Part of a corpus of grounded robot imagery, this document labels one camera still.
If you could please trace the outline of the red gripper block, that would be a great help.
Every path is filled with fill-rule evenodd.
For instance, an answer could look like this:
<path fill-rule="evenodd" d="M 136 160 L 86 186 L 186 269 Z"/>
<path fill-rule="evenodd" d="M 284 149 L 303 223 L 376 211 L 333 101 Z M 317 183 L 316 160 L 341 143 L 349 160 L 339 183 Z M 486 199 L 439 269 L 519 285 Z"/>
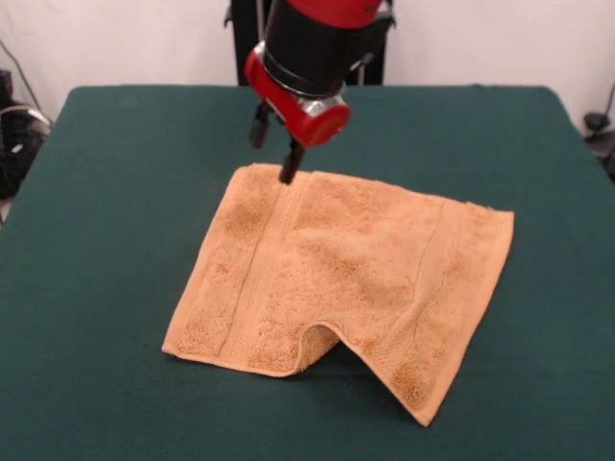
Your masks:
<path fill-rule="evenodd" d="M 269 116 L 276 116 L 291 136 L 289 154 L 284 159 L 279 181 L 291 185 L 305 148 L 328 143 L 350 119 L 350 108 L 338 92 L 325 99 L 307 99 L 280 86 L 263 66 L 265 43 L 259 42 L 245 63 L 245 77 L 260 98 L 249 133 L 252 147 L 261 147 L 269 128 Z"/>

